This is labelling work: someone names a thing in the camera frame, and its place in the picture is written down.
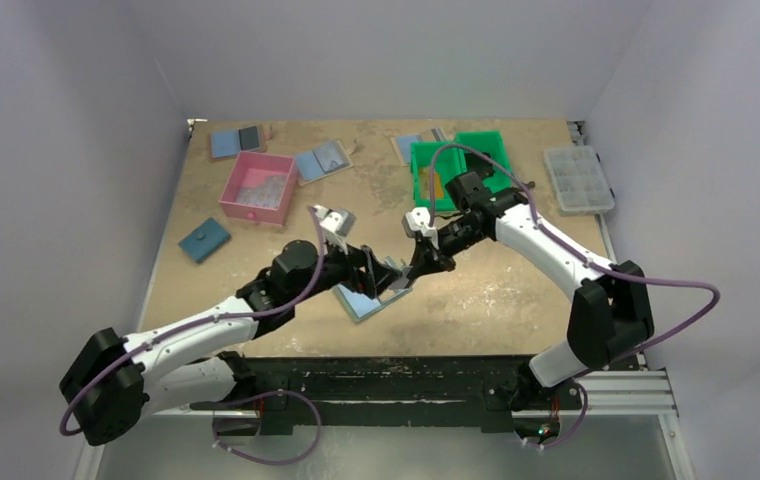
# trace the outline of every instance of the clear plastic organizer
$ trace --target clear plastic organizer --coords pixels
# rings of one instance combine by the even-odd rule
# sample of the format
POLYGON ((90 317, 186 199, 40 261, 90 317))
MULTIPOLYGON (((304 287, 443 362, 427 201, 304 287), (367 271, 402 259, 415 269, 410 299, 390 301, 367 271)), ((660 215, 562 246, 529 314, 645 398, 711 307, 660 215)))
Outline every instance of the clear plastic organizer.
POLYGON ((616 206, 592 147, 549 148, 545 150, 545 168, 564 215, 604 213, 616 206))

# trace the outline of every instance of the black base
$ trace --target black base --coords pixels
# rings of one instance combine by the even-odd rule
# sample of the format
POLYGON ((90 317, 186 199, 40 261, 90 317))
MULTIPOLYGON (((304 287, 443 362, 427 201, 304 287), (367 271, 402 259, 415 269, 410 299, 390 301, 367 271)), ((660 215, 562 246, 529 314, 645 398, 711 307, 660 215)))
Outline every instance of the black base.
MULTIPOLYGON (((516 431, 509 407, 518 367, 531 355, 453 357, 242 358, 222 354, 237 375, 225 399, 277 389, 292 390, 316 405, 324 425, 478 427, 484 433, 516 431)), ((633 363, 619 369, 637 369, 633 363)), ((561 410, 578 410, 570 384, 556 389, 561 410)), ((553 397, 527 410, 549 411, 553 397)), ((227 410, 196 403, 195 410, 227 410)), ((253 410, 253 405, 239 407, 253 410)), ((265 399, 263 435, 289 435, 295 425, 315 425, 312 412, 291 397, 265 399)), ((254 434, 242 429, 238 435, 254 434)))

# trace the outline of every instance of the blue case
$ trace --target blue case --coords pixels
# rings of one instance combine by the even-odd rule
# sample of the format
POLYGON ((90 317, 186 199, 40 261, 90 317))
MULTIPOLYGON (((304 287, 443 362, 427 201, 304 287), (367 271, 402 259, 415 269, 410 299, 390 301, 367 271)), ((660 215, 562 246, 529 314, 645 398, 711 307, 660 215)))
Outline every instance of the blue case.
POLYGON ((209 144, 212 158, 235 157, 242 148, 238 130, 213 132, 209 137, 209 144))
POLYGON ((200 263, 230 239, 230 232, 214 218, 209 217, 186 238, 180 240, 180 248, 195 263, 200 263))

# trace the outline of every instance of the plastic compartment box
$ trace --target plastic compartment box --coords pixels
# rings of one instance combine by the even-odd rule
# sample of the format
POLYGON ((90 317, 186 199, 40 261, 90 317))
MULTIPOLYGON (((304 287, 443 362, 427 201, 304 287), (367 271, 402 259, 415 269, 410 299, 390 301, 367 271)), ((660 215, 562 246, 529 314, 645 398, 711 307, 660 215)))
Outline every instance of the plastic compartment box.
MULTIPOLYGON (((450 142, 418 142, 410 145, 410 169, 413 178, 413 199, 416 207, 430 207, 430 187, 428 170, 433 154, 442 145, 450 142)), ((453 212, 456 210, 451 197, 445 192, 445 184, 457 175, 465 172, 461 150, 450 148, 439 154, 436 160, 436 211, 453 212)))
POLYGON ((545 150, 545 168, 563 214, 604 213, 616 206, 592 147, 549 148, 545 150))
POLYGON ((228 217, 282 226, 297 181, 294 158, 242 151, 218 203, 228 217))
MULTIPOLYGON (((501 132, 458 132, 456 143, 461 143, 485 153, 492 160, 498 162, 499 165, 512 172, 510 159, 504 148, 504 140, 501 138, 501 132)), ((478 172, 483 180, 483 185, 486 185, 486 188, 492 193, 497 193, 512 185, 512 180, 491 164, 478 159, 470 153, 466 154, 466 152, 460 151, 460 155, 462 156, 463 166, 466 171, 474 170, 478 172)))

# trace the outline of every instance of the light blue tile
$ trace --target light blue tile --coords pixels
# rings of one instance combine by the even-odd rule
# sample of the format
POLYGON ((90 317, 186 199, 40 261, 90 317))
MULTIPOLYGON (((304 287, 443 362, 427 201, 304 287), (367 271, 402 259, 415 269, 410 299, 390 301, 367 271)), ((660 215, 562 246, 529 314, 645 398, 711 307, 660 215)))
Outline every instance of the light blue tile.
POLYGON ((395 141, 398 142, 398 149, 401 151, 404 163, 409 165, 412 162, 412 150, 410 147, 413 143, 420 142, 421 139, 418 138, 418 135, 401 135, 400 137, 395 137, 395 141))
POLYGON ((241 150, 238 130, 214 132, 210 138, 212 158, 235 157, 241 150))
POLYGON ((298 166, 301 178, 306 182, 324 175, 321 165, 318 164, 318 160, 312 152, 302 152, 295 155, 295 163, 298 166))
POLYGON ((361 293, 354 293, 341 285, 337 285, 337 288, 357 318, 362 318, 380 308, 380 301, 377 299, 369 298, 361 293))

